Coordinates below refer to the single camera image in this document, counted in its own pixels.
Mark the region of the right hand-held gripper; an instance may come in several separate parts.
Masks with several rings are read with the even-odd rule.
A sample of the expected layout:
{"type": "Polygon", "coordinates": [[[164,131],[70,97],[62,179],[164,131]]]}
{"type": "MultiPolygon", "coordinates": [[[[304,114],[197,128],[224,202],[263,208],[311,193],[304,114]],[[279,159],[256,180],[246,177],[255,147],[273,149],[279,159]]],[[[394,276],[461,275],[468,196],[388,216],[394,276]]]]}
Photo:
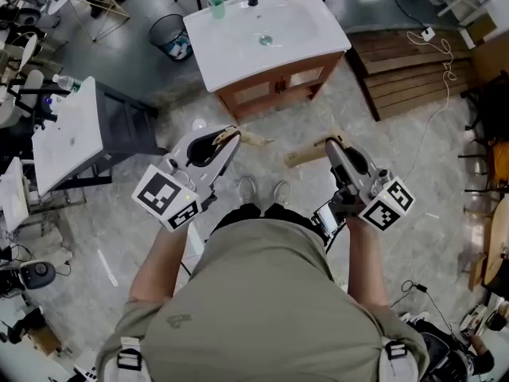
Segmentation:
{"type": "Polygon", "coordinates": [[[328,202],[328,230],[338,232],[347,217],[359,217],[385,232],[408,214],[415,197],[389,169],[375,166],[349,139],[327,138],[325,153],[337,191],[328,202]]]}

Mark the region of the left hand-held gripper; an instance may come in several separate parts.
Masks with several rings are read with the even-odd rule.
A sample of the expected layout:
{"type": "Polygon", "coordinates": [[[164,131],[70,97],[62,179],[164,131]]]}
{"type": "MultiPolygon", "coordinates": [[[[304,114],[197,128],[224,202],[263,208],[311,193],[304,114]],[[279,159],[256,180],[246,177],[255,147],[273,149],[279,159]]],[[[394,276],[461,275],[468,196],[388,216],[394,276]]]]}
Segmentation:
{"type": "Polygon", "coordinates": [[[160,165],[150,165],[132,199],[168,231],[175,232],[216,199],[213,183],[240,145],[231,125],[203,127],[184,135],[160,165]]]}

